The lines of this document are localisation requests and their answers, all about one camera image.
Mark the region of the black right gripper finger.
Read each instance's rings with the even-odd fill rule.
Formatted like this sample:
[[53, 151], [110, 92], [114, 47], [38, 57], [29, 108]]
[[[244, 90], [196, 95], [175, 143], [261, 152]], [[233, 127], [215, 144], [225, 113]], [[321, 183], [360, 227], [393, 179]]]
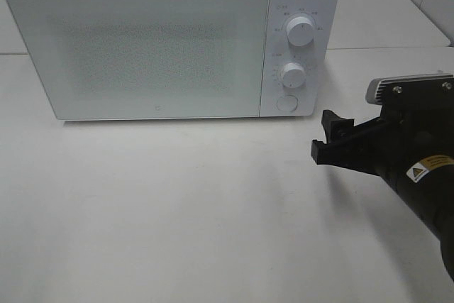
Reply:
[[312, 140], [311, 156], [317, 165], [330, 165], [378, 176], [372, 154], [361, 143], [356, 144], [352, 141], [324, 143]]
[[351, 143], [354, 138], [354, 119], [345, 119], [331, 110], [323, 110], [321, 117], [327, 143]]

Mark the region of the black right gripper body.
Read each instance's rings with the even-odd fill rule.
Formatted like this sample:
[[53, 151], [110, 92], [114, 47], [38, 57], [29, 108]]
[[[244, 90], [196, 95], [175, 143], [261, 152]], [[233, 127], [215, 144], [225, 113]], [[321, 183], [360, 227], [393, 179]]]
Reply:
[[453, 188], [453, 109], [388, 113], [358, 126], [355, 170], [392, 189]]

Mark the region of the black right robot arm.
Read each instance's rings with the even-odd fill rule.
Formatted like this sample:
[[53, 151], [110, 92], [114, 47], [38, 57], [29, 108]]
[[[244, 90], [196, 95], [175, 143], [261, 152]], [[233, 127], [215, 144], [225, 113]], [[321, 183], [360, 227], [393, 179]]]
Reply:
[[439, 240], [453, 274], [453, 110], [392, 111], [355, 125], [322, 113], [326, 141], [311, 143], [318, 165], [382, 178]]

